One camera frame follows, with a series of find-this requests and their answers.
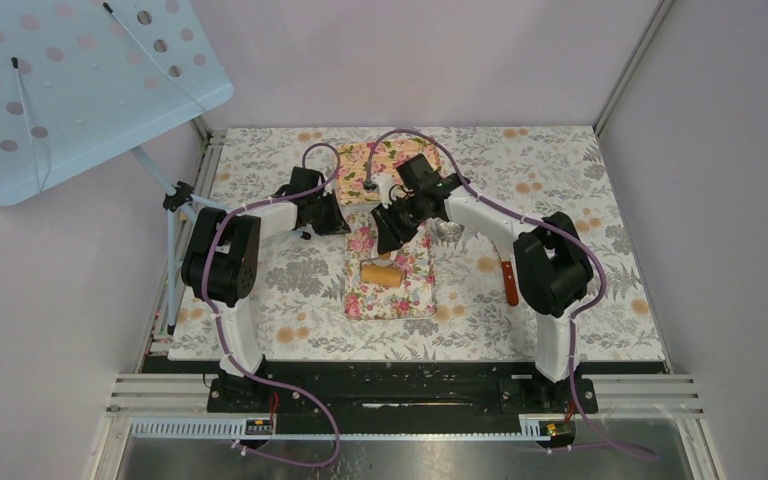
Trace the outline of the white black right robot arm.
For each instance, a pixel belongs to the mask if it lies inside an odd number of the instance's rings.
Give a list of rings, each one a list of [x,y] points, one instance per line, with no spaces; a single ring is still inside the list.
[[[390,174],[376,173],[364,183],[365,190],[380,198],[372,210],[379,254],[411,242],[420,225],[431,219],[490,239],[515,298],[537,314],[535,365],[543,378],[533,386],[535,402],[549,412],[561,410],[574,393],[567,379],[576,366],[572,309],[581,303],[594,276],[572,221],[556,213],[528,229],[523,216],[507,211],[458,173],[442,176],[422,154],[398,166],[397,175],[399,182]]]

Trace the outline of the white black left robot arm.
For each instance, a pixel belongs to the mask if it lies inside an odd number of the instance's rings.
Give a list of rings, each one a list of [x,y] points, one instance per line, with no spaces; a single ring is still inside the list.
[[[276,234],[306,228],[318,236],[345,235],[350,227],[329,184],[317,170],[295,167],[287,184],[264,200],[234,211],[204,207],[190,237],[181,279],[216,314],[221,368],[239,376],[232,398],[248,411],[269,401],[270,385],[254,374],[264,353],[254,333],[249,296],[256,284],[260,245]]]

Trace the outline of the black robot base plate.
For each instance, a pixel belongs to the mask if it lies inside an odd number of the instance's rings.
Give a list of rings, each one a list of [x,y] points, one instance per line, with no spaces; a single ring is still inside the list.
[[[257,379],[222,373],[210,413],[264,414],[280,433],[512,431],[520,414],[568,421],[598,410],[579,373],[557,383],[530,362],[265,361]]]

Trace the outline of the wooden dough roller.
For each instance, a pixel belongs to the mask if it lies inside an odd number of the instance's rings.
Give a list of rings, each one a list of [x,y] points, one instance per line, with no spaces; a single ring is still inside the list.
[[[388,288],[399,287],[404,279],[404,272],[392,259],[391,252],[361,261],[359,271],[362,282]]]

